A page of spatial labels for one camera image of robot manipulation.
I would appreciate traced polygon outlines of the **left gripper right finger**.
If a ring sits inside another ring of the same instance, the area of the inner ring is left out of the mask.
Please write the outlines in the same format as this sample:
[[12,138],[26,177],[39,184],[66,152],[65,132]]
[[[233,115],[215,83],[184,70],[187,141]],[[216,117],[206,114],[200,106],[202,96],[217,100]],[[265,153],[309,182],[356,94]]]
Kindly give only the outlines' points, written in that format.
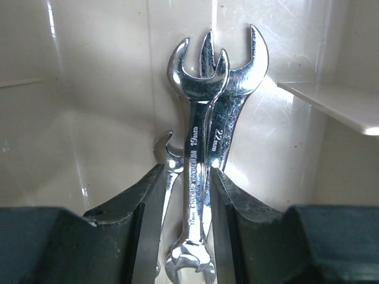
[[284,212],[210,172],[219,283],[377,283],[378,208],[293,205]]

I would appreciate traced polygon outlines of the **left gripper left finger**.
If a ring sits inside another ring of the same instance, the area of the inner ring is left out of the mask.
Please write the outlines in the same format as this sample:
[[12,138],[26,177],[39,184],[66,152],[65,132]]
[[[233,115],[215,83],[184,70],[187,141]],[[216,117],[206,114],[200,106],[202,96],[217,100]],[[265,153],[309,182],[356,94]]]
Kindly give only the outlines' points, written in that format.
[[165,169],[78,215],[59,207],[1,209],[2,283],[153,283]]

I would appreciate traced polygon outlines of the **small silver wrench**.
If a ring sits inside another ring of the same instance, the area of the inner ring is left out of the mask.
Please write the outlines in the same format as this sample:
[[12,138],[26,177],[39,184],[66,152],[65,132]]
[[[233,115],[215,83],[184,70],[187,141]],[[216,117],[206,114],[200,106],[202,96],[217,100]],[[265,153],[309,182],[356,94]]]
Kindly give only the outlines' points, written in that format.
[[184,151],[183,149],[175,148],[169,144],[172,135],[172,130],[164,132],[153,145],[153,154],[155,155],[155,159],[157,163],[165,166],[166,174],[165,198],[163,202],[160,231],[163,230],[174,183],[177,177],[184,170]]

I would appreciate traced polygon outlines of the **brown translucent toolbox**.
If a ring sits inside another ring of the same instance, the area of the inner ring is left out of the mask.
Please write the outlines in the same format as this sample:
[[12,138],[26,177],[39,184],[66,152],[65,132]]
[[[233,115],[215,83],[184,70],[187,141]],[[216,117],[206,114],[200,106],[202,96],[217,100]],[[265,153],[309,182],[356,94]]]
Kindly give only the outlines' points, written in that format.
[[[83,215],[159,164],[153,145],[164,132],[184,150],[189,107],[167,77],[173,51],[190,39],[184,68],[197,78],[214,74],[222,50],[230,70],[242,67],[251,24],[268,70],[221,171],[279,212],[378,208],[377,1],[2,1],[1,209]],[[203,229],[219,283],[212,169]],[[153,283],[172,283],[165,260],[183,217],[182,172]]]

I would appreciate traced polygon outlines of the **large silver wrench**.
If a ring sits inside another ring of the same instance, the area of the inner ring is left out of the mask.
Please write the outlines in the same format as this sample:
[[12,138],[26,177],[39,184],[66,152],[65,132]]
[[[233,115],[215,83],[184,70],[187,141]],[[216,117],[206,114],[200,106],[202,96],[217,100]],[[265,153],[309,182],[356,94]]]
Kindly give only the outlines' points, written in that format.
[[229,82],[211,110],[205,152],[207,170],[211,167],[224,169],[242,108],[268,70],[268,47],[261,32],[251,24],[249,35],[250,60],[244,66],[229,71]]

